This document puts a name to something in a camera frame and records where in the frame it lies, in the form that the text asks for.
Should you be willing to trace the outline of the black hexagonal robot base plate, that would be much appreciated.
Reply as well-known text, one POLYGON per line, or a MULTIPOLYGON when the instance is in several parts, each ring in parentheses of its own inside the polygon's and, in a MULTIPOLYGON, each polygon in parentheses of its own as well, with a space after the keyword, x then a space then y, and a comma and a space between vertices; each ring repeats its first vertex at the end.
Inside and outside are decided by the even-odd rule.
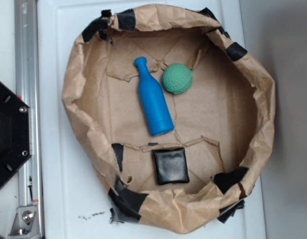
POLYGON ((0 190, 31 156, 30 107, 0 81, 0 190))

